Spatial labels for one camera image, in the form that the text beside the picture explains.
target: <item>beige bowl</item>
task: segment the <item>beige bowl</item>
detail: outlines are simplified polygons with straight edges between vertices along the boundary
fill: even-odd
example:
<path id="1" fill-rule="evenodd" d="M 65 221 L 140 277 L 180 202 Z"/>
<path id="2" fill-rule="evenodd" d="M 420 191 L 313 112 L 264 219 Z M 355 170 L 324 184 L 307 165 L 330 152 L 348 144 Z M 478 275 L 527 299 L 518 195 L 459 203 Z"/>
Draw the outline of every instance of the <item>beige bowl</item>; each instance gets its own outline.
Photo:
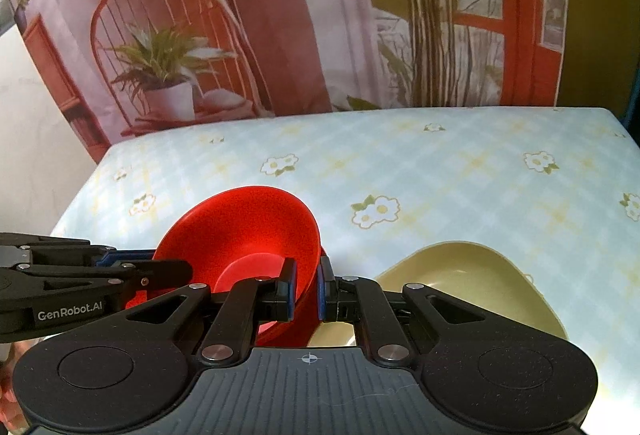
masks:
<path id="1" fill-rule="evenodd" d="M 559 338 L 567 339 L 562 323 L 545 298 L 500 253 L 469 241 L 445 241 L 417 251 L 383 272 L 376 281 L 385 290 L 401 291 L 402 285 L 420 282 L 474 305 L 508 317 Z M 347 323 L 323 323 L 310 347 L 354 344 Z"/>

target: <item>brown wall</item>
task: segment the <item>brown wall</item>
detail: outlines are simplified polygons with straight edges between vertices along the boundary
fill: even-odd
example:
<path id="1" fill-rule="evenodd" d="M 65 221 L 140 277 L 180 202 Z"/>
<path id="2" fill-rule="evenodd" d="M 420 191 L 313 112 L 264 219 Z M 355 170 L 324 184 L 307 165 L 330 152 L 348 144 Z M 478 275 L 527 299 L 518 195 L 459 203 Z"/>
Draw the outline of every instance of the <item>brown wall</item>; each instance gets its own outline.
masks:
<path id="1" fill-rule="evenodd" d="M 640 0 L 569 0 L 558 105 L 622 117 L 640 55 Z"/>

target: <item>chair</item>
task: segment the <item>chair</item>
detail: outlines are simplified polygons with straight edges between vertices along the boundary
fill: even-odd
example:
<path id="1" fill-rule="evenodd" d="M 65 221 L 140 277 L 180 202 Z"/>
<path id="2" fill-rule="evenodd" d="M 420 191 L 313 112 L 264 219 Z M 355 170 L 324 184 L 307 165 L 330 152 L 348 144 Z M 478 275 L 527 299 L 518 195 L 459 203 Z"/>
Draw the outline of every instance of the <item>chair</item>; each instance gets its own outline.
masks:
<path id="1" fill-rule="evenodd" d="M 167 119 L 152 111 L 143 91 L 132 82 L 116 82 L 127 65 L 113 48 L 130 44 L 129 26 L 137 28 L 173 27 L 192 36 L 205 36 L 210 47 L 235 53 L 214 62 L 214 73 L 197 75 L 196 112 L 193 121 Z M 242 28 L 226 0 L 101 0 L 91 21 L 91 46 L 95 62 L 115 103 L 129 128 L 123 136 L 139 136 L 157 130 L 198 123 L 213 123 L 243 118 L 271 116 L 269 91 Z M 244 99 L 241 105 L 220 111 L 202 107 L 202 97 L 213 89 L 226 89 Z"/>

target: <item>metal screw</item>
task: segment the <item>metal screw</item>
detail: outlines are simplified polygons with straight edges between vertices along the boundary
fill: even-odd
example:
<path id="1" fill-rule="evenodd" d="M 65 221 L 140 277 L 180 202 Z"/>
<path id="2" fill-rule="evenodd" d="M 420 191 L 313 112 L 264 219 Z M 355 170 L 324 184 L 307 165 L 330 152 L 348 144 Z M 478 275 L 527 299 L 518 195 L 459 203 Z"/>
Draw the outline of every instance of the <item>metal screw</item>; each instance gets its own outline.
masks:
<path id="1" fill-rule="evenodd" d="M 383 345 L 378 355 L 385 361 L 401 361 L 409 355 L 409 350 L 402 345 Z"/>
<path id="2" fill-rule="evenodd" d="M 224 361 L 234 355 L 231 347 L 226 345 L 209 345 L 202 349 L 202 357 L 209 361 Z"/>

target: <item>printed backdrop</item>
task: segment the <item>printed backdrop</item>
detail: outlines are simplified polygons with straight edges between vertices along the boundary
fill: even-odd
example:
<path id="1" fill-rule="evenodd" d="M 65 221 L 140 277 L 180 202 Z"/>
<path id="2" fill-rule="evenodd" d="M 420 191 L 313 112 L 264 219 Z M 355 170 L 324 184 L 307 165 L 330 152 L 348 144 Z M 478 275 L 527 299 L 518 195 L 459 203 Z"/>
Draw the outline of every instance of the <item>printed backdrop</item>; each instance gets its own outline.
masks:
<path id="1" fill-rule="evenodd" d="M 196 123 L 554 105 L 566 0 L 9 0 L 95 160 Z"/>

